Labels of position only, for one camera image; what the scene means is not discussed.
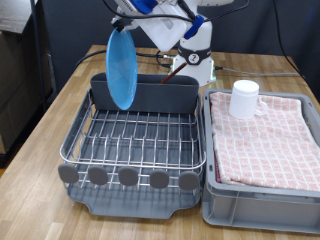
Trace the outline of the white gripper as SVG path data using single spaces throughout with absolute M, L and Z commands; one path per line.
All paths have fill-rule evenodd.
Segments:
M 140 27 L 156 47 L 169 51 L 187 31 L 187 15 L 168 0 L 114 0 L 118 10 L 128 16 L 131 25 L 124 26 L 121 19 L 113 18 L 112 26 L 123 33 Z

